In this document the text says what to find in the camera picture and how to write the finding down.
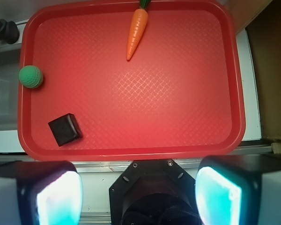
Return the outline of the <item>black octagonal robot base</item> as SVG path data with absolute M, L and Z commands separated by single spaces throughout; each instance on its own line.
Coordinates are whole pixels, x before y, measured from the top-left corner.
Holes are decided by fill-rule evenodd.
M 201 225 L 195 178 L 172 159 L 133 161 L 109 188 L 113 225 Z

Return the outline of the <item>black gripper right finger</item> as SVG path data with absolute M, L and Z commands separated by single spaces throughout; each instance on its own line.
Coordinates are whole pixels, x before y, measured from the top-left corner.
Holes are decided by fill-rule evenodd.
M 195 197 L 205 225 L 281 225 L 281 154 L 204 157 Z

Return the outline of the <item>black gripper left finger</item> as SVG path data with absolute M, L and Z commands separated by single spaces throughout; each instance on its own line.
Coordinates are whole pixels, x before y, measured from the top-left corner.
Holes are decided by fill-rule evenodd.
M 0 162 L 0 225 L 77 225 L 82 202 L 71 162 Z

